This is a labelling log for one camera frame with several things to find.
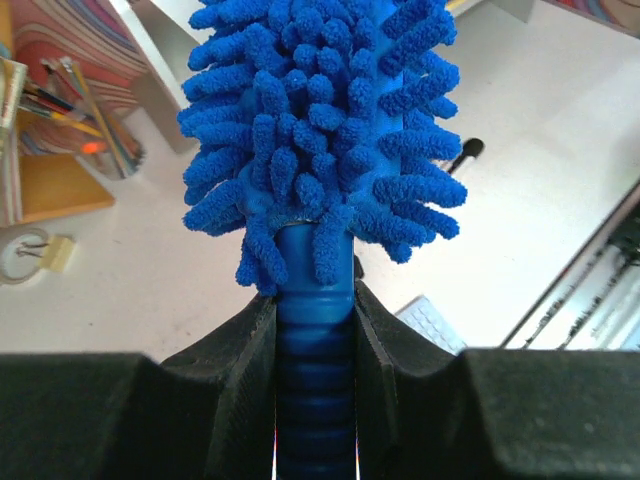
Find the blue microfiber duster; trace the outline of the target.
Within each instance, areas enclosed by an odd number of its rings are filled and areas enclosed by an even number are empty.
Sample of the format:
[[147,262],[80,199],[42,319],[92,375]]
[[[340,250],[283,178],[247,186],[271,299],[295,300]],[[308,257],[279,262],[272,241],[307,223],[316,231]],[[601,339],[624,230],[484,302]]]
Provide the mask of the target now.
[[184,83],[185,226],[242,230],[236,280],[277,301],[276,472],[356,475],[354,243],[397,263],[458,234],[456,39],[442,1],[205,1]]

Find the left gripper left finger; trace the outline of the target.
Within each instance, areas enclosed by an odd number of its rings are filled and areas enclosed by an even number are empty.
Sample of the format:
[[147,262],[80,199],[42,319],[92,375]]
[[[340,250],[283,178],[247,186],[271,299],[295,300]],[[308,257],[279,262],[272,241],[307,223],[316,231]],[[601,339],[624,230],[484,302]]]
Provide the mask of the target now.
[[138,353],[5,354],[5,479],[268,479],[275,304],[255,297],[162,362]]

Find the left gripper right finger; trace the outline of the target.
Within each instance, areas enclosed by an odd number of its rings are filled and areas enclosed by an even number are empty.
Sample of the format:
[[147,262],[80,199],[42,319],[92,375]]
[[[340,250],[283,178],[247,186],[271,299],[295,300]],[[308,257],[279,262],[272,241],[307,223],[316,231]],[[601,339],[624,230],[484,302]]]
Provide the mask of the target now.
[[635,479],[639,356],[450,354],[355,284],[365,479]]

